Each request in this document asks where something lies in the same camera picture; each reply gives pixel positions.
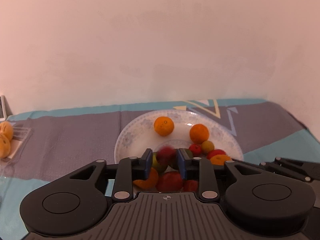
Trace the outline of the pale green lime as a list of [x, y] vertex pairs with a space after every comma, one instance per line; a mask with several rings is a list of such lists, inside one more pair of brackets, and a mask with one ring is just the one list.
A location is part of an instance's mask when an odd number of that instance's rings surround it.
[[157, 159], [156, 159], [156, 154], [157, 154], [157, 153], [154, 152], [153, 155], [152, 155], [152, 167], [153, 167], [155, 170], [159, 171], [159, 170], [162, 169], [162, 166], [158, 163], [158, 161], [157, 161]]

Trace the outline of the large orange tangerine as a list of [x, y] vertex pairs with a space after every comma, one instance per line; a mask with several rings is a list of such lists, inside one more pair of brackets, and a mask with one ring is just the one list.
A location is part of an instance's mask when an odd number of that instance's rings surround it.
[[213, 165], [219, 165], [219, 166], [223, 166], [226, 161], [230, 161], [230, 160], [232, 160], [231, 157], [224, 154], [218, 154], [210, 158], [210, 162]]

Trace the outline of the clear plastic fruit tray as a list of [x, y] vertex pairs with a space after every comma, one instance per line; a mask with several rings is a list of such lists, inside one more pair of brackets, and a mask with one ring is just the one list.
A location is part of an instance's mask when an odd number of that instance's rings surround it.
[[23, 148], [32, 134], [32, 129], [22, 127], [16, 123], [10, 122], [14, 129], [14, 135], [11, 144], [10, 154], [6, 158], [1, 158], [1, 172], [12, 162], [15, 162], [22, 154]]

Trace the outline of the dark green lime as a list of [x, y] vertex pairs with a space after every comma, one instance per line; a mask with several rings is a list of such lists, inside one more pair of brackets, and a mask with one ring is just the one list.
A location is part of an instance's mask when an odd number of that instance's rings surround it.
[[193, 153], [191, 152], [191, 150], [185, 148], [184, 151], [186, 152], [186, 154], [190, 159], [193, 159]]

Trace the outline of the white digital clock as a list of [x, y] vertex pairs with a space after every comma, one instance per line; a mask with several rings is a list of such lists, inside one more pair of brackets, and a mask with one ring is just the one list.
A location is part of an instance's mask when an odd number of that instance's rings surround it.
[[0, 98], [0, 115], [0, 121], [5, 121], [9, 116], [12, 115], [12, 110], [4, 95], [1, 95]]

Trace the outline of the red tomato with stem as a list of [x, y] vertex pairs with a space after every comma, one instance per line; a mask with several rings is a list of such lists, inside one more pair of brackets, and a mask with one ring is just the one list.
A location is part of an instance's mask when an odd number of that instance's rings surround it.
[[191, 151], [193, 157], [200, 157], [202, 155], [202, 148], [199, 144], [190, 145], [189, 150]]

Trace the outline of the yellow pepino melon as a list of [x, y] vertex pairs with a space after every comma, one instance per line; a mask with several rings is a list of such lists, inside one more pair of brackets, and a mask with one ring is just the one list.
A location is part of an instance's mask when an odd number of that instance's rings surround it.
[[10, 122], [8, 122], [8, 121], [1, 122], [0, 123], [0, 132], [4, 136], [6, 136], [9, 141], [12, 140], [13, 135], [14, 135], [14, 129], [13, 129], [13, 126]]
[[6, 158], [11, 151], [11, 144], [8, 138], [0, 134], [0, 158]]

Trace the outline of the white blue patterned bowl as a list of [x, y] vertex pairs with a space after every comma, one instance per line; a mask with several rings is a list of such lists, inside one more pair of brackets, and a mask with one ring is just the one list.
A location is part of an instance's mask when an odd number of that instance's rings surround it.
[[[154, 130], [158, 117], [166, 116], [174, 122], [173, 132], [162, 137]], [[156, 154], [165, 146], [188, 149], [191, 145], [189, 131], [195, 124], [203, 124], [209, 129], [209, 140], [228, 156], [243, 160], [242, 150], [235, 137], [214, 120], [197, 113], [169, 109], [144, 113], [129, 122], [121, 131], [114, 150], [115, 163], [128, 157], [141, 157], [147, 148]]]

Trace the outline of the blue grey patterned tablecloth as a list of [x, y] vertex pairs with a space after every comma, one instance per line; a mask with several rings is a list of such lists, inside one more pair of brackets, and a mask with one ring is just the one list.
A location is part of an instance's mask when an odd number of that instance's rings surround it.
[[319, 161], [319, 139], [281, 105], [263, 99], [207, 99], [33, 111], [9, 119], [28, 131], [20, 151], [1, 165], [1, 238], [21, 239], [22, 199], [34, 189], [94, 160], [114, 161], [121, 130], [134, 118], [160, 109], [208, 116], [238, 142], [244, 160], [258, 164], [284, 157]]

